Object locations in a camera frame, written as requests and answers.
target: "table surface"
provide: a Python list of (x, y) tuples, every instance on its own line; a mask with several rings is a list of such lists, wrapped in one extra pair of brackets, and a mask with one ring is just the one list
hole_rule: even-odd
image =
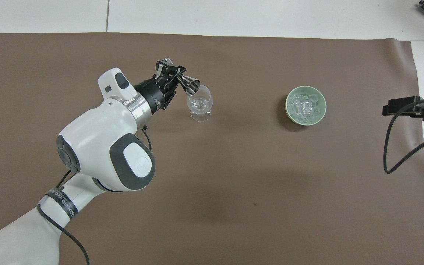
[(411, 40), (424, 98), (424, 15), (417, 11), (417, 1), (2, 0), (0, 32)]

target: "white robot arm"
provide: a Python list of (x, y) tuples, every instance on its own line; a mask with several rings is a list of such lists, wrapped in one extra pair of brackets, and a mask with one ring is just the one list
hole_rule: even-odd
[(184, 67), (173, 65), (168, 58), (158, 61), (156, 70), (151, 79), (136, 85), (118, 68), (99, 78), (104, 101), (57, 137), (60, 158), (76, 174), (48, 191), (36, 208), (0, 230), (0, 265), (58, 264), (62, 230), (89, 201), (105, 192), (138, 191), (150, 183), (155, 160), (135, 132), (156, 111), (166, 109), (178, 84), (189, 95), (200, 86), (197, 79), (183, 74)]

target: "brown mat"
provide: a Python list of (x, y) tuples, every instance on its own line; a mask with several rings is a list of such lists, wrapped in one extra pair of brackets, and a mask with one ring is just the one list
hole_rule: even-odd
[[(211, 89), (212, 117), (193, 121), (180, 88), (153, 116), (150, 185), (67, 226), (92, 264), (424, 264), (424, 152), (382, 169), (382, 106), (418, 94), (410, 43), (392, 39), (0, 34), (0, 229), (66, 171), (55, 138), (101, 103), (99, 75), (138, 82), (164, 57)], [(300, 85), (326, 97), (316, 126), (284, 111)], [(395, 127), (389, 165), (423, 139), (419, 120)], [(65, 236), (60, 252), (84, 263)]]

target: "wine glass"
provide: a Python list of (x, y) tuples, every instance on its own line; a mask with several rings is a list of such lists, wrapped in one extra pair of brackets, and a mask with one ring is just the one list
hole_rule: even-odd
[(210, 118), (212, 104), (212, 94), (204, 85), (201, 85), (194, 95), (187, 97), (187, 106), (191, 111), (191, 117), (197, 122), (205, 122)]

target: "black cable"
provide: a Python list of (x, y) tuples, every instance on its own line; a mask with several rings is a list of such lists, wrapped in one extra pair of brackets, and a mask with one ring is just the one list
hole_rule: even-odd
[(63, 189), (63, 185), (65, 184), (65, 183), (67, 183), (71, 178), (73, 178), (74, 176), (76, 175), (76, 173), (74, 173), (73, 175), (71, 175), (69, 178), (67, 178), (60, 186), (62, 186), (62, 189)]
[(394, 172), (408, 158), (410, 158), (414, 153), (416, 153), (417, 151), (419, 151), (420, 149), (422, 149), (424, 147), (424, 142), (423, 142), (419, 146), (415, 147), (412, 151), (410, 151), (407, 155), (405, 155), (397, 164), (395, 164), (395, 166), (393, 166), (393, 168), (391, 168), (390, 170), (387, 170), (387, 146), (389, 145), (389, 136), (390, 136), (390, 132), (392, 130), (393, 123), (395, 122), (395, 119), (398, 116), (400, 116), (404, 111), (409, 109), (410, 107), (413, 107), (415, 105), (422, 104), (422, 103), (424, 103), (424, 99), (419, 100), (419, 101), (415, 101), (415, 102), (410, 103), (410, 104), (407, 104), (405, 107), (400, 109), (393, 116), (392, 120), (390, 121), (389, 127), (387, 128), (387, 134), (385, 135), (385, 143), (384, 143), (384, 171), (385, 171), (385, 173), (390, 174), (390, 173)]
[(62, 182), (66, 179), (66, 176), (68, 176), (70, 172), (71, 170), (68, 170), (68, 172), (66, 172), (65, 176), (63, 176), (62, 180), (57, 184), (57, 188), (60, 188), (60, 186), (62, 185)]
[(143, 128), (141, 130), (142, 130), (143, 134), (145, 134), (146, 139), (148, 140), (148, 146), (149, 146), (150, 151), (151, 151), (152, 150), (152, 142), (150, 141), (150, 138), (148, 137), (148, 134), (146, 134), (146, 131), (145, 131), (146, 129), (148, 129), (148, 128), (145, 125), (145, 126), (143, 126)]
[(53, 219), (50, 218), (50, 216), (44, 213), (44, 211), (42, 211), (42, 208), (40, 207), (40, 204), (37, 204), (37, 211), (39, 211), (40, 215), (42, 215), (43, 218), (49, 221), (52, 225), (58, 228), (62, 233), (64, 233), (69, 238), (71, 238), (71, 240), (73, 240), (76, 243), (76, 245), (78, 245), (78, 247), (83, 252), (84, 258), (86, 258), (86, 264), (89, 265), (88, 253), (84, 249), (83, 245), (81, 245), (81, 243), (72, 234), (70, 234), (65, 228), (62, 228), (59, 224), (57, 224), (57, 222), (53, 221)]

